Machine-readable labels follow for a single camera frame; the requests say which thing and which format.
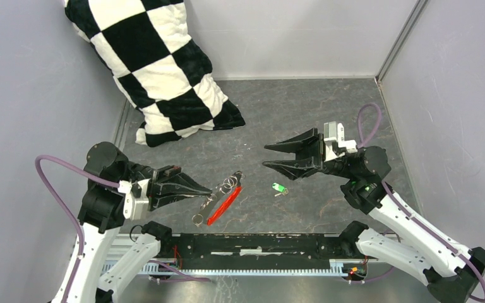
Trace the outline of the small green object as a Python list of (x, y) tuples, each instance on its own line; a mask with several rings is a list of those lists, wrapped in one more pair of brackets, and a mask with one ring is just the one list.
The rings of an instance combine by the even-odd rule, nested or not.
[(275, 197), (277, 197), (277, 196), (285, 196), (285, 195), (287, 195), (289, 193), (289, 190), (285, 186), (283, 186), (283, 185), (281, 185), (279, 183), (276, 183), (276, 182), (274, 182), (272, 184), (272, 189), (274, 189), (277, 192), (275, 194)]

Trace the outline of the metal key holder red handle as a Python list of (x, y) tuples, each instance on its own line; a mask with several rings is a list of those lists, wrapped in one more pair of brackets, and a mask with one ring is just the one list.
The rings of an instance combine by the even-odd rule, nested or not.
[(200, 206), (200, 210), (192, 217), (192, 223), (197, 227), (213, 225), (239, 196), (242, 191), (241, 181), (243, 178), (244, 175), (240, 170), (225, 178), (206, 197), (205, 202)]

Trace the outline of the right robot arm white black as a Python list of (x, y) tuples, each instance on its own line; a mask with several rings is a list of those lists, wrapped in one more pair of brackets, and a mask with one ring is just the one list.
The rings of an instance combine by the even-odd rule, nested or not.
[(352, 222), (339, 241), (344, 256), (361, 253), (384, 261), (421, 282), (439, 302), (466, 302), (477, 287), (485, 302), (485, 249), (453, 240), (413, 210), (385, 181), (391, 167), (384, 148), (345, 140), (341, 124), (326, 124), (324, 133), (310, 129), (267, 149), (294, 154), (292, 160), (264, 162), (288, 179), (318, 172), (345, 178), (340, 189), (348, 204), (399, 236), (389, 241), (367, 225)]

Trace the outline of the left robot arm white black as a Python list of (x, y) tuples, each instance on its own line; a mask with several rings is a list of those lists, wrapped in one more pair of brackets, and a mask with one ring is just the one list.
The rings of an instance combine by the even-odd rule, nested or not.
[(84, 168), (69, 163), (64, 166), (85, 176), (88, 184), (79, 214), (71, 219), (77, 233), (74, 251), (54, 302), (118, 302), (150, 260), (166, 257), (174, 248), (172, 230), (149, 222), (116, 264), (103, 272), (124, 222), (142, 219), (176, 201), (211, 193), (180, 167), (154, 169), (131, 162), (107, 141), (91, 147)]

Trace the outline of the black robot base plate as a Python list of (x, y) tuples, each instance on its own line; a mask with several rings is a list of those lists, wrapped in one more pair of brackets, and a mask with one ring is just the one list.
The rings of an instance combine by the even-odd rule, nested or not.
[(334, 234), (179, 234), (157, 257), (177, 258), (185, 270), (318, 270), (331, 259), (364, 259)]

